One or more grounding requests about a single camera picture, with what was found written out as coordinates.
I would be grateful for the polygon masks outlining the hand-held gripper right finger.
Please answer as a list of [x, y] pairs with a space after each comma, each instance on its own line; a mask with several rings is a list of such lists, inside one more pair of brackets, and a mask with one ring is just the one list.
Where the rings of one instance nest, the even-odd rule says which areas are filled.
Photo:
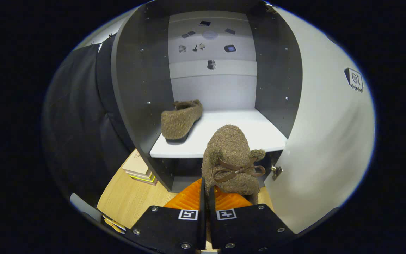
[[267, 204], [217, 210], [214, 187], [208, 209], [211, 244], [219, 254], [277, 254], [296, 237]]

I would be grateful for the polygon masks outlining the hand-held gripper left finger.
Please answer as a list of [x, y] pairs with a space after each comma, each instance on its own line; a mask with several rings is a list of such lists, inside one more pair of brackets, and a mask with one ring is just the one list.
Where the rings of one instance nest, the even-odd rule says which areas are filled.
[[206, 246], [203, 179], [165, 206], [150, 206], [127, 230], [128, 241], [154, 254], [200, 254]]

